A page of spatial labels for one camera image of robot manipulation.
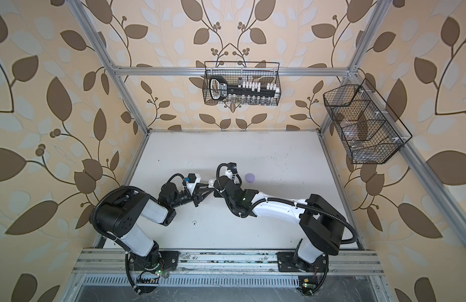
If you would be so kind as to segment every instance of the black wire basket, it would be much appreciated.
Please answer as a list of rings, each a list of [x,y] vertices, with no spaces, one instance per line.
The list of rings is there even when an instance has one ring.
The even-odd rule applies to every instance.
[[[282,94],[279,63],[206,61],[204,103],[277,106]]]
[[[360,85],[343,85],[323,94],[326,111],[352,164],[384,164],[412,138],[380,94],[386,108],[375,105],[369,95],[375,92],[371,88],[364,80]],[[402,124],[406,132],[394,129],[387,115],[394,123]]]

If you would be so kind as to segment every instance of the purple cap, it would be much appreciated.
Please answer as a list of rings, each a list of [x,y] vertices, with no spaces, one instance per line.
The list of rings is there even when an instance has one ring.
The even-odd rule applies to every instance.
[[[251,173],[248,173],[245,177],[246,181],[248,181],[249,183],[252,183],[255,181],[255,176]]]

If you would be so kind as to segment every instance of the wallpaper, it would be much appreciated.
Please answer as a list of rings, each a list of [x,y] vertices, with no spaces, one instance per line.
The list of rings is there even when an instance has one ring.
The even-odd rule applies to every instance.
[[[129,76],[126,85],[153,130],[304,130],[325,118],[322,94],[335,77],[284,77],[278,106],[204,103],[203,78]],[[129,114],[124,112],[124,122]]]
[[[466,301],[466,250],[402,155],[352,165],[331,133],[325,138],[337,173],[392,294],[399,302]]]
[[[347,67],[373,0],[83,0],[118,66]]]
[[[0,301],[60,296],[143,137],[62,4],[0,0]]]
[[[466,1],[394,2],[360,74],[466,212]]]

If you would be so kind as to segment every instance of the ventilation grille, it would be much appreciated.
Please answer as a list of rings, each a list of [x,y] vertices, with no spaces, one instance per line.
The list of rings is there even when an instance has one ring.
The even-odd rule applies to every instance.
[[[129,286],[126,275],[119,274],[88,274],[84,279],[87,286]],[[144,286],[156,286],[156,284],[141,284]],[[216,275],[189,275],[161,278],[159,286],[164,287],[290,287],[299,286],[297,276],[216,276]]]

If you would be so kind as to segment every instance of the white work surface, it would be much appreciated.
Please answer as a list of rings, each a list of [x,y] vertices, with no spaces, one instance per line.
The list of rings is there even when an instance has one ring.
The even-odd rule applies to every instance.
[[[208,183],[223,162],[236,162],[242,189],[288,199],[318,194],[347,217],[316,132],[152,132],[131,185],[157,197],[171,175],[198,173]],[[255,175],[253,183],[245,180],[247,173]],[[180,178],[173,181],[182,190]],[[212,193],[199,207],[191,202],[176,208],[167,227],[142,217],[138,223],[159,248],[281,249],[295,248],[307,238],[298,224],[236,217]],[[345,229],[344,239],[351,236]]]

